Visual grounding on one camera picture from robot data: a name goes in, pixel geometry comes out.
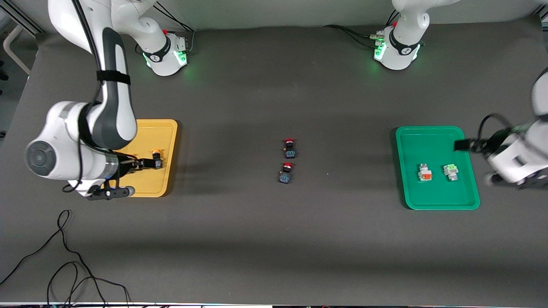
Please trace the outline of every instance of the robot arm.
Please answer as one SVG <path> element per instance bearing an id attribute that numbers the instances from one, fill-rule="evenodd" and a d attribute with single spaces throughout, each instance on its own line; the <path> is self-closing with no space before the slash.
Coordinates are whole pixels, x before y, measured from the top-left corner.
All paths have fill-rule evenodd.
<path id="1" fill-rule="evenodd" d="M 124 44 L 113 30 L 110 0 L 82 0 L 85 20 L 92 36 L 90 46 L 72 0 L 49 0 L 48 12 L 54 27 L 75 45 L 98 59 L 98 79 L 102 81 L 103 102 L 86 115 L 89 132 L 83 132 L 87 143 L 117 150 L 125 147 L 137 133 L 129 92 L 129 76 Z"/>
<path id="2" fill-rule="evenodd" d="M 416 59 L 420 39 L 430 25 L 426 12 L 433 7 L 450 5 L 460 0 L 392 0 L 400 13 L 396 26 L 388 26 L 377 35 L 387 38 L 375 51 L 374 59 L 391 70 L 403 70 Z"/>
<path id="3" fill-rule="evenodd" d="M 53 25 L 70 42 L 96 59 L 102 101 L 62 101 L 48 112 L 40 135 L 29 143 L 25 161 L 35 174 L 66 180 L 88 199 L 133 194 L 132 187 L 110 187 L 129 172 L 158 168 L 154 159 L 116 153 L 136 135 L 124 44 L 113 29 L 110 0 L 49 0 Z"/>
<path id="4" fill-rule="evenodd" d="M 156 0 L 112 0 L 112 24 L 117 32 L 137 41 L 154 73 L 170 76 L 187 64 L 186 41 L 164 33 L 154 19 L 142 17 L 155 3 Z"/>
<path id="5" fill-rule="evenodd" d="M 532 91 L 536 121 L 529 126 L 506 128 L 489 139 L 467 139 L 455 143 L 456 150 L 482 153 L 495 173 L 487 183 L 521 189 L 548 188 L 548 69 L 536 80 Z"/>

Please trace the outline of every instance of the dark gray tabletop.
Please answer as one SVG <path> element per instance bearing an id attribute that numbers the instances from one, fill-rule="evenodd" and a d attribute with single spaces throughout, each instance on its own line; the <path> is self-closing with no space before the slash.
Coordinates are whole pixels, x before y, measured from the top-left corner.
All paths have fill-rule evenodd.
<path id="1" fill-rule="evenodd" d="M 178 167 L 165 197 L 88 202 L 23 163 L 50 106 L 87 101 L 95 87 L 89 54 L 42 37 L 0 151 L 0 276 L 71 209 L 69 245 L 134 301 L 547 306 L 548 193 L 484 186 L 478 156 L 477 210 L 409 210 L 390 142 L 399 126 L 473 135 L 490 112 L 531 120 L 531 87 L 548 65 L 539 22 L 433 25 L 424 40 L 395 72 L 331 28 L 203 31 L 190 65 L 162 78 L 126 38 L 135 114 L 179 121 Z M 290 185 L 276 182 L 285 138 L 300 152 Z M 0 287 L 0 301 L 45 301 L 71 258 L 56 239 Z M 72 275 L 54 283 L 58 297 Z M 88 285 L 80 300 L 99 298 Z"/>

